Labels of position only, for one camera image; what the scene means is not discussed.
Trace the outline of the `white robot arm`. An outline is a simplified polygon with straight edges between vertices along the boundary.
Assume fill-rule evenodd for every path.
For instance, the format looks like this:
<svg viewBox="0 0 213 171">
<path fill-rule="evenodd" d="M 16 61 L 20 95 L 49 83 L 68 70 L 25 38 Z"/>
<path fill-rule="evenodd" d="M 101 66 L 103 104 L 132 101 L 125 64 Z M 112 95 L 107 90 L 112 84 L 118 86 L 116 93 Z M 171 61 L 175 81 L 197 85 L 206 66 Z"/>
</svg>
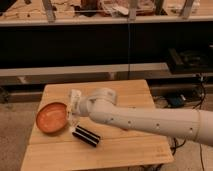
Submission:
<svg viewBox="0 0 213 171">
<path fill-rule="evenodd" d="M 68 118 L 74 124 L 89 117 L 100 124 L 191 140 L 213 147 L 213 112 L 198 109 L 129 108 L 116 105 L 117 94 L 109 88 L 89 96 L 72 89 Z"/>
</svg>

